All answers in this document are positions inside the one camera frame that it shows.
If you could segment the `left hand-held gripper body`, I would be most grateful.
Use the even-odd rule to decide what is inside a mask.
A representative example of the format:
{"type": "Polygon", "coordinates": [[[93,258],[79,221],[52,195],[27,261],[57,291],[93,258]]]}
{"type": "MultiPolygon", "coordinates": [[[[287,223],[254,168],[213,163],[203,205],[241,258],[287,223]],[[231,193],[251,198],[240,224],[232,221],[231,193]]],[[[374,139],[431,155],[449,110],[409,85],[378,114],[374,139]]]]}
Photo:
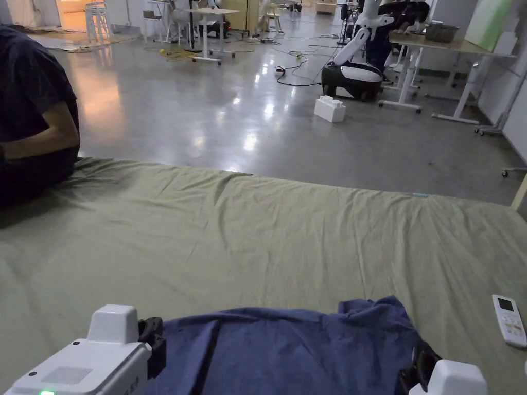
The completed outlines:
{"type": "Polygon", "coordinates": [[[139,319],[135,307],[97,309],[86,338],[53,354],[17,379],[7,394],[146,394],[166,367],[160,317],[139,319]]]}

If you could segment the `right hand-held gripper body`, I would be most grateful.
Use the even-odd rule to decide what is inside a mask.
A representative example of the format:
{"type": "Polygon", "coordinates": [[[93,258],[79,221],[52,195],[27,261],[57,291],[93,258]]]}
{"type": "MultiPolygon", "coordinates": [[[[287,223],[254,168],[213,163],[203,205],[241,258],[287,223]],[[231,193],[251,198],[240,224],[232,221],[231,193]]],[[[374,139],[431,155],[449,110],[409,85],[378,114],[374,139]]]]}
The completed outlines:
{"type": "Polygon", "coordinates": [[[441,358],[425,341],[412,351],[412,365],[398,376],[399,394],[488,394],[478,366],[441,358]]]}

